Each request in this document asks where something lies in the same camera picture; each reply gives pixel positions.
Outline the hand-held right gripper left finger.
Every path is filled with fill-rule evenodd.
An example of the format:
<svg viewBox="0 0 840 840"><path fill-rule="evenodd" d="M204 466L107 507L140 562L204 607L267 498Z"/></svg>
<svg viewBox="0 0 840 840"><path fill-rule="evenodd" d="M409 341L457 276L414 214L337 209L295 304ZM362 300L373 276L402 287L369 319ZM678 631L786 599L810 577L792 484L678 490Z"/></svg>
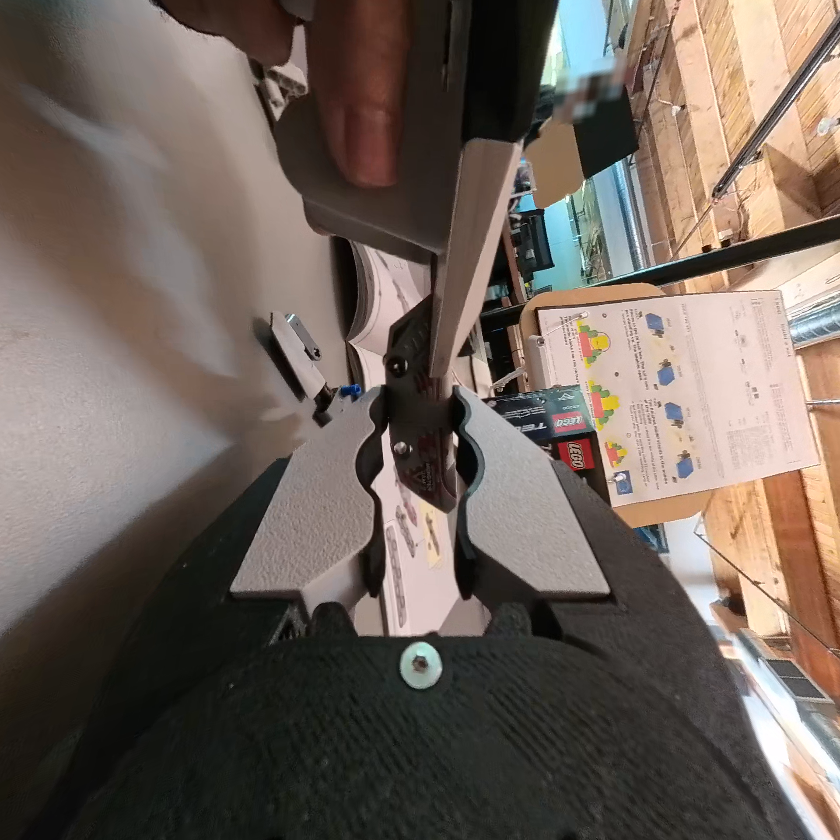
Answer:
<svg viewBox="0 0 840 840"><path fill-rule="evenodd" d="M300 446L284 471L230 586L240 598L354 607L385 576L382 503L384 388L363 394Z"/></svg>

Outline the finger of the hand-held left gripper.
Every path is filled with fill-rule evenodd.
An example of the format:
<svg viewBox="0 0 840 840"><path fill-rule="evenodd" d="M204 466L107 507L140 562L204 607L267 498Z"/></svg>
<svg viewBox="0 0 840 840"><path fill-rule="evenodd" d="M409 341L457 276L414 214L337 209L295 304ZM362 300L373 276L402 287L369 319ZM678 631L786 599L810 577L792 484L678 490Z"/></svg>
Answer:
<svg viewBox="0 0 840 840"><path fill-rule="evenodd" d="M480 317L522 143L469 141L458 163L443 266L433 292L429 374L443 378Z"/></svg>

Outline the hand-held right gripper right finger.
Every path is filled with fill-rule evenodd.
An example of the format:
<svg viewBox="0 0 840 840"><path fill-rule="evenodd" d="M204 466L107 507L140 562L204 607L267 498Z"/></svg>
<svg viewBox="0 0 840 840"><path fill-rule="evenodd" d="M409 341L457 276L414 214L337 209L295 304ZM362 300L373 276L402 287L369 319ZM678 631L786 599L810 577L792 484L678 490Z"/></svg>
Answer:
<svg viewBox="0 0 840 840"><path fill-rule="evenodd" d="M465 600L600 601L610 586L552 461L478 396L453 391L455 579Z"/></svg>

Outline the dark toy panel piece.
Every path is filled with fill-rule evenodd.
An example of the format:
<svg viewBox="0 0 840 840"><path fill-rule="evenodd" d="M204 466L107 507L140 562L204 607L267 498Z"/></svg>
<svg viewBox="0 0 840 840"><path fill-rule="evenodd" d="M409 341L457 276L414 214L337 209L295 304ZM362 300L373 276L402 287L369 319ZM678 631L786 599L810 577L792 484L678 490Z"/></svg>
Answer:
<svg viewBox="0 0 840 840"><path fill-rule="evenodd" d="M384 357L385 406L400 481L435 509L456 508L451 379L430 374L433 300L396 321Z"/></svg>

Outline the grey toy beam assembly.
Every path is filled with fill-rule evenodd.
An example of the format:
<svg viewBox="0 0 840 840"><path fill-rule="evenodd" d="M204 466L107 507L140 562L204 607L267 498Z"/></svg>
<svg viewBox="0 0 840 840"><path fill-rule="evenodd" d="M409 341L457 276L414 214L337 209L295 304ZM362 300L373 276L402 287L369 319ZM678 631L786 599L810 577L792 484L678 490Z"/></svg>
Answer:
<svg viewBox="0 0 840 840"><path fill-rule="evenodd" d="M271 346L280 357L281 373L298 400L312 408L312 417L319 426L330 424L361 397L358 384L328 383L319 368L320 347L298 315L272 311L269 329Z"/></svg>

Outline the person's left hand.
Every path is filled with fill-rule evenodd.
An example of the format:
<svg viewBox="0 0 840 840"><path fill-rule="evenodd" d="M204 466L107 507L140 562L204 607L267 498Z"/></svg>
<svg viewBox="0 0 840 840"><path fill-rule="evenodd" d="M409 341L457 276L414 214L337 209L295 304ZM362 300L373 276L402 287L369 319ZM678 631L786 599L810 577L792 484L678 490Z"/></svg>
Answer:
<svg viewBox="0 0 840 840"><path fill-rule="evenodd" d="M266 67L289 60L295 29L304 25L309 87L334 163L355 186L396 184L411 2L316 2L306 24L275 1L154 4L180 25L223 38Z"/></svg>

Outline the dark toy set box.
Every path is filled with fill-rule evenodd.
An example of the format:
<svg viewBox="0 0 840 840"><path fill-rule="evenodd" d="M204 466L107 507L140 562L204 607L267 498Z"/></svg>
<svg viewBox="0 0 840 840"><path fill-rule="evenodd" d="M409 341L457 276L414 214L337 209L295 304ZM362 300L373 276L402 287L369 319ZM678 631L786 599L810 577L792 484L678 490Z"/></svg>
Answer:
<svg viewBox="0 0 840 840"><path fill-rule="evenodd" d="M485 404L552 459L565 463L610 504L595 424L578 385L495 395Z"/></svg>

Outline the open instruction booklet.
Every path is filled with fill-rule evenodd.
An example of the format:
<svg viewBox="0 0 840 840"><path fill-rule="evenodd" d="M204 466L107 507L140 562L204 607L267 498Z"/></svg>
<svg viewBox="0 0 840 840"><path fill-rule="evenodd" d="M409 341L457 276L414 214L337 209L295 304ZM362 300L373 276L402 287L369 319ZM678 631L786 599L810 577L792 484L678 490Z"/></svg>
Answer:
<svg viewBox="0 0 840 840"><path fill-rule="evenodd" d="M385 383L390 328L429 294L431 279L424 266L366 245L350 247L358 301L346 343L353 378L367 391ZM387 434L382 453L372 487L385 537L383 625L391 636L438 633L460 600L450 518L404 487Z"/></svg>

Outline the wooden display board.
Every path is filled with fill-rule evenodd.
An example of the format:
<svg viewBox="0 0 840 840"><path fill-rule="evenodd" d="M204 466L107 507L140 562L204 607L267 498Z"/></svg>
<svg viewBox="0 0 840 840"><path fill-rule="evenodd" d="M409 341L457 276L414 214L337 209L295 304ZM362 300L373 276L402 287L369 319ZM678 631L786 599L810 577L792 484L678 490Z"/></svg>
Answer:
<svg viewBox="0 0 840 840"><path fill-rule="evenodd" d="M543 292L526 303L521 310L518 326L521 332L522 346L525 348L531 336L538 333L537 310L541 308L577 306L582 312L586 306L591 304L663 296L665 296L664 291L644 282L631 282L619 286L593 285L572 290ZM712 492L706 490L661 500L637 502L616 509L616 515L632 528L684 520L702 513L711 495Z"/></svg>

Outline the white printed instruction sheet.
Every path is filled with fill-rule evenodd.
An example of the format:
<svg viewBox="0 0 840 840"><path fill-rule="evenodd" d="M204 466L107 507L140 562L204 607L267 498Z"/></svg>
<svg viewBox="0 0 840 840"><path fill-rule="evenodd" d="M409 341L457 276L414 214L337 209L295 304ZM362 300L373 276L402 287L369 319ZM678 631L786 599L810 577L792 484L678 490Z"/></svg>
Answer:
<svg viewBox="0 0 840 840"><path fill-rule="evenodd" d="M816 466L777 291L536 309L547 385L579 385L615 509Z"/></svg>

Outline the black steel beam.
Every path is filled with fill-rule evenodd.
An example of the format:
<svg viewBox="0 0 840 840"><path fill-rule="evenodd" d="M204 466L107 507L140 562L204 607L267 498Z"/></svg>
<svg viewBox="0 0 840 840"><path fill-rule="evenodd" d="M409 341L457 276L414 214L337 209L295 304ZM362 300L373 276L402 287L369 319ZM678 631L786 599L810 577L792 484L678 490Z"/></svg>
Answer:
<svg viewBox="0 0 840 840"><path fill-rule="evenodd" d="M839 216L824 217L815 222L792 227L775 234L751 239L725 248L676 259L661 265L600 280L585 287L569 290L572 300L582 299L587 291L644 284L654 288L678 285L687 280L755 266L780 257L798 254L838 242Z"/></svg>

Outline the silver ribbed air duct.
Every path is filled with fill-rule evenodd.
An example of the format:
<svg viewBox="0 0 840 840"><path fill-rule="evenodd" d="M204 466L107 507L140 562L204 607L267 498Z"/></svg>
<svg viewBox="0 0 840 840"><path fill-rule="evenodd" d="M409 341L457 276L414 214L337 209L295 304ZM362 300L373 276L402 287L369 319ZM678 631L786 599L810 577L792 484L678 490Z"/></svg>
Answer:
<svg viewBox="0 0 840 840"><path fill-rule="evenodd" d="M797 350L839 339L839 294L789 317L789 327Z"/></svg>

